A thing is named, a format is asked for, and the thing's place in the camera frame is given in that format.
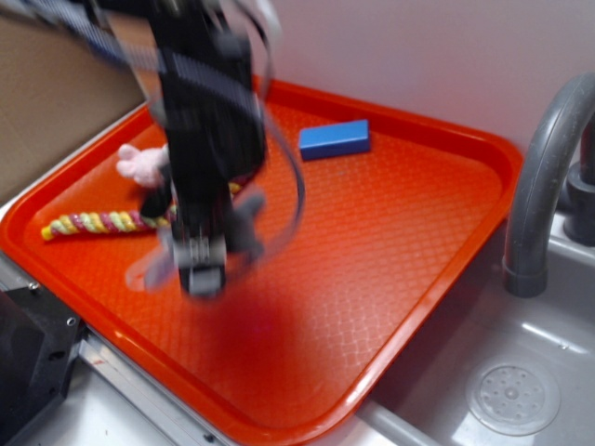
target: drain strainer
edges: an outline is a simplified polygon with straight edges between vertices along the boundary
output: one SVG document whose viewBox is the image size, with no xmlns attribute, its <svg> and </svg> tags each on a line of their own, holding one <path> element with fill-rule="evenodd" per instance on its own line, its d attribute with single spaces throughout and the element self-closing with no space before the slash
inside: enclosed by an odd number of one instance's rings
<svg viewBox="0 0 595 446">
<path fill-rule="evenodd" d="M 467 383 L 471 412 L 501 434 L 535 434 L 558 414 L 560 390 L 554 377 L 537 363 L 495 357 L 480 364 Z"/>
</svg>

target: gray faucet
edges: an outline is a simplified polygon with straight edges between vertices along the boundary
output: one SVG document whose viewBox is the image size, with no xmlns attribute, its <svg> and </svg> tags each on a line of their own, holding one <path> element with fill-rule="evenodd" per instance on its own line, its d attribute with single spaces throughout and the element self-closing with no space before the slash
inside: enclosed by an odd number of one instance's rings
<svg viewBox="0 0 595 446">
<path fill-rule="evenodd" d="M 580 162 L 570 167 L 581 143 Z M 549 104 L 527 152 L 512 203 L 503 258 L 504 285 L 513 295 L 532 297 L 548 282 L 551 223 L 561 195 L 571 215 L 564 231 L 595 245 L 595 72 L 568 82 Z"/>
</svg>

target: sink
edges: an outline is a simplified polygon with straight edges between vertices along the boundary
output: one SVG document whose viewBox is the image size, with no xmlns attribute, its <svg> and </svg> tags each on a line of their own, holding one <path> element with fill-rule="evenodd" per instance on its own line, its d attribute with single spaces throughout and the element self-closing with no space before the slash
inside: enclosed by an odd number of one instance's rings
<svg viewBox="0 0 595 446">
<path fill-rule="evenodd" d="M 500 228 L 368 398 L 411 427 L 397 444 L 593 444 L 595 250 L 552 237 L 548 288 L 527 299 L 503 288 L 504 239 Z"/>
</svg>

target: red tray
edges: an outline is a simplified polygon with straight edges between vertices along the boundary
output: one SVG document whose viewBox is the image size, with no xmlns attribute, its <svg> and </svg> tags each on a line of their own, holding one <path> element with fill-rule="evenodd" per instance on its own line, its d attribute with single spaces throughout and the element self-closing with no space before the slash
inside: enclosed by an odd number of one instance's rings
<svg viewBox="0 0 595 446">
<path fill-rule="evenodd" d="M 285 251 L 214 301 L 172 281 L 153 294 L 125 271 L 154 234 L 63 237 L 61 214 L 135 209 L 118 147 L 164 143 L 136 112 L 26 194 L 2 221 L 18 264 L 128 357 L 241 444 L 314 439 L 353 413 L 509 210 L 521 156 L 501 138 L 277 83 L 270 109 L 288 140 L 301 128 L 367 119 L 369 153 L 302 165 L 307 202 Z M 258 177 L 271 237 L 295 186 L 272 142 Z"/>
</svg>

